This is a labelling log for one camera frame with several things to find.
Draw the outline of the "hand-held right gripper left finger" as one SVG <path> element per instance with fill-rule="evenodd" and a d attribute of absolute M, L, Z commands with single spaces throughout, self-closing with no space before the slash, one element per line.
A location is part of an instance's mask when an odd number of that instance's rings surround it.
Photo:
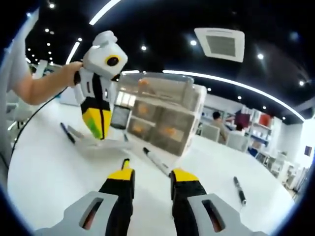
<path fill-rule="evenodd" d="M 135 170 L 111 174 L 99 192 L 90 192 L 70 205 L 63 219 L 38 236 L 126 236 L 133 214 Z"/>

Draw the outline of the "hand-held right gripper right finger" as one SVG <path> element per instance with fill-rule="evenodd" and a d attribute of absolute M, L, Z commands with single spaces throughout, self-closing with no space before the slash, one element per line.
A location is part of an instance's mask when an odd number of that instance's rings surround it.
<path fill-rule="evenodd" d="M 181 168 L 170 174 L 172 216 L 178 236 L 265 236 L 241 222 L 240 213 L 216 194 L 208 194 L 199 179 Z"/>

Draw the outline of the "person's left hand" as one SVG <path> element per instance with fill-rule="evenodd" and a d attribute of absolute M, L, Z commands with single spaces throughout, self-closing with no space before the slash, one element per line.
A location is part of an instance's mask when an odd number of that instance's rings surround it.
<path fill-rule="evenodd" d="M 68 87 L 74 86 L 75 73 L 78 72 L 82 66 L 83 63 L 80 61 L 74 61 L 63 66 L 62 73 L 63 78 L 65 79 L 66 86 Z"/>

